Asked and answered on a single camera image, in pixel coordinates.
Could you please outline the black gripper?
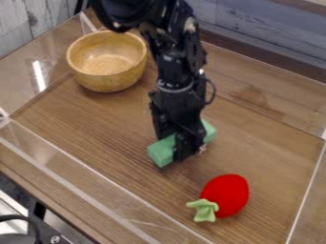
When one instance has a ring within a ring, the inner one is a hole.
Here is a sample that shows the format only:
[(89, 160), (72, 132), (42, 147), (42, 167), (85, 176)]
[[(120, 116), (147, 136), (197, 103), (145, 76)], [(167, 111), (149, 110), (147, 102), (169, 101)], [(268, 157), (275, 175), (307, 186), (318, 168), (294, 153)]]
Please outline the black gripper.
[(191, 81), (184, 87), (159, 81), (149, 92), (149, 111), (157, 139), (175, 134), (173, 160), (184, 161), (204, 145), (205, 129), (201, 111), (213, 99), (205, 100), (205, 81)]

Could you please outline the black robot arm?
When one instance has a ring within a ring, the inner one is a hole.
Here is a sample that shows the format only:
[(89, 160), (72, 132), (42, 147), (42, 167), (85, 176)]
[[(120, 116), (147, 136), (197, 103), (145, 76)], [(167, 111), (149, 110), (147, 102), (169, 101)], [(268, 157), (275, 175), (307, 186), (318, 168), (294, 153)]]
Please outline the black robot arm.
[(156, 90), (149, 110), (157, 141), (148, 146), (157, 167), (197, 154), (215, 134), (201, 120), (209, 80), (199, 22), (184, 0), (90, 0), (97, 19), (109, 31), (136, 29), (148, 42), (156, 65)]

